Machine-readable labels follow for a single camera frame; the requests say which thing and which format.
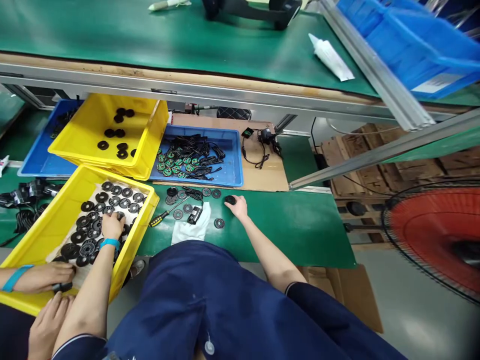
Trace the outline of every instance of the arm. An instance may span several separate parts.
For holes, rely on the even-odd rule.
[[[117,213],[103,214],[102,233],[105,239],[119,239],[125,217],[117,220]],[[96,257],[78,295],[68,312],[53,348],[53,354],[65,342],[80,334],[105,337],[110,281],[112,279],[115,246],[103,246]]]
[[[306,283],[304,276],[288,257],[280,251],[254,224],[247,215],[247,202],[243,196],[233,195],[235,205],[225,202],[231,212],[240,220],[246,234],[260,260],[270,284],[277,290],[285,292],[288,285],[294,282]]]

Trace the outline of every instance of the white cloth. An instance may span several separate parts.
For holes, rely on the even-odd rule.
[[[212,208],[209,202],[204,202],[200,218],[195,225],[186,221],[176,221],[171,235],[171,244],[175,245],[185,240],[205,240]]]

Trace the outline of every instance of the worker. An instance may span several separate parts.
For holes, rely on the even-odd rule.
[[[404,359],[342,304],[309,285],[249,218],[245,198],[234,198],[235,205],[225,206],[245,228],[269,283],[224,249],[182,241],[150,259],[138,304],[106,340],[112,263],[123,229],[116,213],[104,214],[109,240],[63,322],[52,360]],[[229,241],[234,247],[237,240]]]

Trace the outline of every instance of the hand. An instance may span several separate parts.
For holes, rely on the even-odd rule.
[[[73,296],[62,297],[57,292],[38,313],[28,337],[28,360],[48,360],[65,317],[74,303]]]
[[[16,282],[14,291],[42,293],[52,290],[52,284],[71,283],[75,268],[70,263],[50,262],[28,269]]]
[[[111,215],[103,214],[103,221],[101,223],[101,232],[105,239],[119,240],[124,231],[125,216],[118,220],[118,212],[112,212]]]
[[[228,202],[224,202],[225,206],[231,210],[233,215],[235,215],[238,220],[248,218],[247,214],[247,201],[243,196],[233,195],[236,200],[236,204],[232,205]]]

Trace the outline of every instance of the yellow plastic crate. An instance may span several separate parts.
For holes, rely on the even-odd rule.
[[[146,201],[142,205],[113,267],[109,296],[109,302],[111,302],[122,288],[160,198],[155,194],[153,187],[98,167],[89,165],[78,167],[0,267],[17,268],[28,264],[45,264],[46,257],[64,241],[65,236],[79,217],[81,204],[94,193],[95,184],[102,184],[105,181],[124,183],[147,194]],[[67,294],[73,295],[77,293],[78,290],[75,288],[67,292]],[[0,303],[37,316],[53,295],[52,291],[39,294],[0,292]]]
[[[134,117],[116,123],[118,108],[133,109]],[[148,180],[169,119],[167,102],[141,97],[91,94],[48,148],[71,163],[92,164],[115,174]],[[125,137],[106,137],[106,129],[123,129]],[[105,140],[109,147],[100,150]],[[128,157],[117,157],[117,145],[128,144]],[[130,152],[136,149],[135,156]]]

